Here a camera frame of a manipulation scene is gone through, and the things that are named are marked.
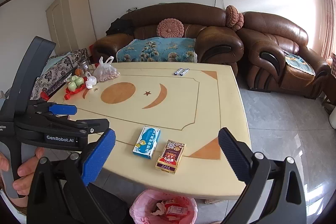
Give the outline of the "person's left hand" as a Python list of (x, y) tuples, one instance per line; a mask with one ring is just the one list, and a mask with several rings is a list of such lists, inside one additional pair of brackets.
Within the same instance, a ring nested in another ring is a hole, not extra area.
[(13, 182), (13, 188), (17, 191), (21, 198), (9, 198), (9, 201), (18, 209), (27, 207), (28, 195), (31, 188), (33, 176), (39, 163), (39, 160), (43, 157), (45, 149), (38, 147), (35, 150), (35, 156), (28, 159), (18, 168), (19, 179)]

